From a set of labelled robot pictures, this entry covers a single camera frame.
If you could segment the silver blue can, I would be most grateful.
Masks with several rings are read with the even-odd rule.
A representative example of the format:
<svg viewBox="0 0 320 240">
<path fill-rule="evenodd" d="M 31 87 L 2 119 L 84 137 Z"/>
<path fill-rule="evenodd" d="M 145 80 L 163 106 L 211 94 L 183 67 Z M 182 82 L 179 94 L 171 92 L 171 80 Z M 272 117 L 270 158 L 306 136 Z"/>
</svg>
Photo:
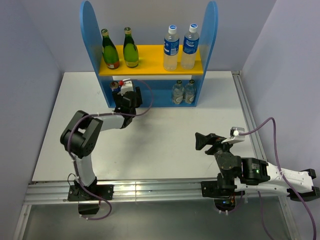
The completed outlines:
<svg viewBox="0 0 320 240">
<path fill-rule="evenodd" d="M 121 86 L 118 81 L 110 82 L 109 87 L 110 87 L 112 93 L 119 94 L 121 92 Z"/>
</svg>

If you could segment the green glass bottle gold cap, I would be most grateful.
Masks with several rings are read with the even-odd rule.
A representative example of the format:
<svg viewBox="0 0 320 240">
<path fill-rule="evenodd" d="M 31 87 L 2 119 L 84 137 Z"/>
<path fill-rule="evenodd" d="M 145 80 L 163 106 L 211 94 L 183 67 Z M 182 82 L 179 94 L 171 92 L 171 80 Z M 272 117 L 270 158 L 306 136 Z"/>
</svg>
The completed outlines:
<svg viewBox="0 0 320 240">
<path fill-rule="evenodd" d="M 132 37 L 132 30 L 130 27 L 124 28 L 124 44 L 123 44 L 123 57 L 125 64 L 129 68 L 135 68 L 139 64 L 139 52 Z"/>
</svg>

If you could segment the green glass bottle orange label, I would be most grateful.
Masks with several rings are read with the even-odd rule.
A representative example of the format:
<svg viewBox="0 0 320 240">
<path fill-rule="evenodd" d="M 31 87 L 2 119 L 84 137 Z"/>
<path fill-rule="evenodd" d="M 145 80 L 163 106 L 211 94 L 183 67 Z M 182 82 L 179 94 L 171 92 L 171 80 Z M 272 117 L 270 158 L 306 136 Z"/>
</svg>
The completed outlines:
<svg viewBox="0 0 320 240">
<path fill-rule="evenodd" d="M 115 70 L 120 66 L 118 51 L 115 45 L 113 44 L 112 40 L 110 39 L 109 32 L 107 29 L 102 29 L 101 35 L 103 60 L 109 69 Z"/>
</svg>

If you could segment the blue label water bottle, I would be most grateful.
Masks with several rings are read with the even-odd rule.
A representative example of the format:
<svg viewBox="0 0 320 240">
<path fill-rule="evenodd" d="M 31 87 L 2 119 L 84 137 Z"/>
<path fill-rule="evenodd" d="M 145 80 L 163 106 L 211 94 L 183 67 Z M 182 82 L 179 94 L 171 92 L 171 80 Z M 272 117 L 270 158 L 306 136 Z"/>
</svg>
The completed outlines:
<svg viewBox="0 0 320 240">
<path fill-rule="evenodd" d="M 170 25 L 163 44 L 163 67 L 166 71 L 174 71 L 177 68 L 179 45 L 180 38 L 177 33 L 177 26 Z"/>
<path fill-rule="evenodd" d="M 194 68 L 199 39 L 198 25 L 196 23 L 190 24 L 188 32 L 184 35 L 182 45 L 181 66 L 183 69 Z"/>
</svg>

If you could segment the blue label water bottle front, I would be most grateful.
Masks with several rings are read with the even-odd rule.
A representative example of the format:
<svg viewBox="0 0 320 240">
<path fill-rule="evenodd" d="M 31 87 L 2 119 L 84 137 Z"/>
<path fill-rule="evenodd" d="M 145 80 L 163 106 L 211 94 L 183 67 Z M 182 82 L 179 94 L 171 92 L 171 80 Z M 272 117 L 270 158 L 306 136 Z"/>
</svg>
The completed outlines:
<svg viewBox="0 0 320 240">
<path fill-rule="evenodd" d="M 199 39 L 198 25 L 196 23 L 190 24 L 188 32 L 184 35 L 182 45 L 181 66 L 183 69 L 194 68 Z"/>
</svg>

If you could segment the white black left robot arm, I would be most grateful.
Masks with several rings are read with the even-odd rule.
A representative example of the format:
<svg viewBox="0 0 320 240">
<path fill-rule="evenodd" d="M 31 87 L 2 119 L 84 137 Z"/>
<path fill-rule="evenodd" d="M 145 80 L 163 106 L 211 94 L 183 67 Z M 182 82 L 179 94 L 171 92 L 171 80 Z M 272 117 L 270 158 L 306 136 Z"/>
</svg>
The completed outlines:
<svg viewBox="0 0 320 240">
<path fill-rule="evenodd" d="M 78 110 L 60 136 L 60 143 L 73 161 L 76 182 L 81 186 L 79 194 L 86 200 L 95 198 L 98 193 L 91 154 L 100 132 L 126 128 L 143 103 L 138 86 L 124 94 L 116 91 L 112 95 L 116 102 L 114 112 L 94 115 Z"/>
</svg>

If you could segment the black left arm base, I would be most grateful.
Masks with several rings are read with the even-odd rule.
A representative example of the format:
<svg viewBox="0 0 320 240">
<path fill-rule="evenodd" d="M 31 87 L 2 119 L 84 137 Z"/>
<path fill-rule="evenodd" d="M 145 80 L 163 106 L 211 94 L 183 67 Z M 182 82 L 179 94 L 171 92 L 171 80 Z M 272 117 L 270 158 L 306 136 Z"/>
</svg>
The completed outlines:
<svg viewBox="0 0 320 240">
<path fill-rule="evenodd" d="M 114 185 L 98 184 L 94 194 L 107 201 L 112 200 Z M 87 193 L 80 186 L 71 185 L 67 196 L 68 202 L 78 202 L 78 213 L 85 216 L 93 216 L 100 210 L 102 200 Z"/>
</svg>

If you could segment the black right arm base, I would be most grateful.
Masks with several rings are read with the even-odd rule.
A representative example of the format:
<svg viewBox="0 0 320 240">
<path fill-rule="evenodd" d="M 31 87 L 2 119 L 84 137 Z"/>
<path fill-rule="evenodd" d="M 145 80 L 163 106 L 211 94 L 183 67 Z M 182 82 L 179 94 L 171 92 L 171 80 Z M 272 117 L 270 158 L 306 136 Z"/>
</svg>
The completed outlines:
<svg viewBox="0 0 320 240">
<path fill-rule="evenodd" d="M 201 193 L 204 198 L 212 198 L 214 206 L 222 212 L 234 210 L 237 206 L 236 197 L 243 197 L 244 191 L 232 192 L 218 189 L 218 181 L 201 181 Z"/>
</svg>

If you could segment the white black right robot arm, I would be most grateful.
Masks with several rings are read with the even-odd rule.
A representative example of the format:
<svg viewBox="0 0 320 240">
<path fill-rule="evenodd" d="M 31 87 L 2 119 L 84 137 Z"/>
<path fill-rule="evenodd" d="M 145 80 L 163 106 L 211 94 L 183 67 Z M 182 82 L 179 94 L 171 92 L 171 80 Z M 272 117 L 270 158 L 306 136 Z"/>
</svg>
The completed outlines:
<svg viewBox="0 0 320 240">
<path fill-rule="evenodd" d="M 224 198 L 261 192 L 286 196 L 296 202 L 319 199 L 320 189 L 313 184 L 314 169 L 279 169 L 265 160 L 232 154 L 232 146 L 245 140 L 243 132 L 243 128 L 233 128 L 229 138 L 214 133 L 195 133 L 195 149 L 200 151 L 209 145 L 205 154 L 214 156 L 219 168 L 216 180 L 200 183 L 203 197 Z"/>
</svg>

